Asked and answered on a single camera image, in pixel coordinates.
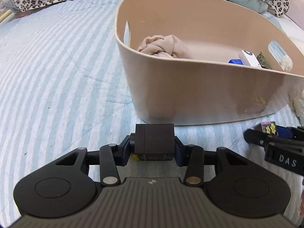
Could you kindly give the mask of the white fluffy plush toy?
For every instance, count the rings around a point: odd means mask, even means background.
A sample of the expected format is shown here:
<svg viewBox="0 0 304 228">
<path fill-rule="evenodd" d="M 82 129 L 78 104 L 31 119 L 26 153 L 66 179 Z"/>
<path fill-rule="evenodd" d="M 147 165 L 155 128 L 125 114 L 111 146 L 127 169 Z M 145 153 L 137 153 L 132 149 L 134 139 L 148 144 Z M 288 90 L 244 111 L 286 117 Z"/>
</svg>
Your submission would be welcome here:
<svg viewBox="0 0 304 228">
<path fill-rule="evenodd" d="M 279 64 L 286 73 L 291 73 L 293 62 L 288 55 L 284 55 Z M 293 110 L 303 125 L 303 77 L 292 77 L 288 95 Z"/>
</svg>

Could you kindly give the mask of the black cube box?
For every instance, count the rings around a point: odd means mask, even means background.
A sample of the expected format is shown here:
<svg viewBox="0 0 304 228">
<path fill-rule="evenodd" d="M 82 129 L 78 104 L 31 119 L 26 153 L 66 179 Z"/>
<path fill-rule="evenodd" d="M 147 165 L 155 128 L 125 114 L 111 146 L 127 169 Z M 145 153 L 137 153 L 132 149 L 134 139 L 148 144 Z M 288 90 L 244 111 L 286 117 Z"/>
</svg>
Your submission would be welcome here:
<svg viewBox="0 0 304 228">
<path fill-rule="evenodd" d="M 175 155 L 174 125 L 137 124 L 130 145 L 142 161 L 171 161 Z"/>
</svg>

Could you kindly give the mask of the beige rolled cloth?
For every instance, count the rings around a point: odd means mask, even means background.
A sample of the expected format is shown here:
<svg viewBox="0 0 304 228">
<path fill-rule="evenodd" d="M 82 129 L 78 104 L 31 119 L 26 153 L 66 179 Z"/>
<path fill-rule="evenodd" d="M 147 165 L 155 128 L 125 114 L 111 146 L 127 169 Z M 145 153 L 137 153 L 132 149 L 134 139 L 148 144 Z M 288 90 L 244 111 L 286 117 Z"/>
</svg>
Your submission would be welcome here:
<svg viewBox="0 0 304 228">
<path fill-rule="evenodd" d="M 149 36 L 137 51 L 160 58 L 194 59 L 187 45 L 174 35 Z"/>
</svg>

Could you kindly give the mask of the beige plastic storage basket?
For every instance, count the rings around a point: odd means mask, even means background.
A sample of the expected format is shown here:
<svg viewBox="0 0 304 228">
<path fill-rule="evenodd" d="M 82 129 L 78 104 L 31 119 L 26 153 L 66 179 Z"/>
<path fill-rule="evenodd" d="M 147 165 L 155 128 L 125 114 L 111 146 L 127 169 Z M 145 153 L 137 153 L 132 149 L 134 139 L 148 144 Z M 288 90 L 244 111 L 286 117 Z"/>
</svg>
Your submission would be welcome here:
<svg viewBox="0 0 304 228">
<path fill-rule="evenodd" d="M 194 59 L 138 52 L 148 36 L 175 35 Z M 135 111 L 147 123 L 199 125 L 266 116 L 289 103 L 303 54 L 262 15 L 223 0 L 123 0 L 115 37 Z M 263 53 L 272 69 L 228 63 Z M 279 62 L 288 55 L 286 73 Z"/>
</svg>

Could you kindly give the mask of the green sunflower seed packet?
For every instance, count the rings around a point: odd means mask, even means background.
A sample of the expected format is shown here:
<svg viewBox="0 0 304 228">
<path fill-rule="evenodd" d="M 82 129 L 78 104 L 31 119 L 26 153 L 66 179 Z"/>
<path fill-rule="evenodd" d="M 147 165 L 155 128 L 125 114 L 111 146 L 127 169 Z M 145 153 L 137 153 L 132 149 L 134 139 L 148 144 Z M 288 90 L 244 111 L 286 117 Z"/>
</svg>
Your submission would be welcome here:
<svg viewBox="0 0 304 228">
<path fill-rule="evenodd" d="M 262 52 L 260 52 L 257 56 L 256 56 L 258 63 L 261 65 L 262 68 L 265 69 L 269 69 L 271 70 L 272 67 L 271 65 L 268 63 L 268 61 L 266 60 L 265 56 L 263 55 Z"/>
</svg>

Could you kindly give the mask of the white blue small box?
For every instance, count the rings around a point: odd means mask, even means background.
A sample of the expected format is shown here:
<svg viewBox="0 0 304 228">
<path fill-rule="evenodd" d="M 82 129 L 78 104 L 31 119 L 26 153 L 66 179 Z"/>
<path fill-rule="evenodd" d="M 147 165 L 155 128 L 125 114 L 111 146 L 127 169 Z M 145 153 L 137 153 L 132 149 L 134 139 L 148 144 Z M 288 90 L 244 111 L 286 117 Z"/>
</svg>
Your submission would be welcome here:
<svg viewBox="0 0 304 228">
<path fill-rule="evenodd" d="M 262 68 L 261 64 L 257 60 L 257 57 L 252 52 L 241 51 L 238 56 L 238 59 L 231 59 L 228 63 Z"/>
</svg>

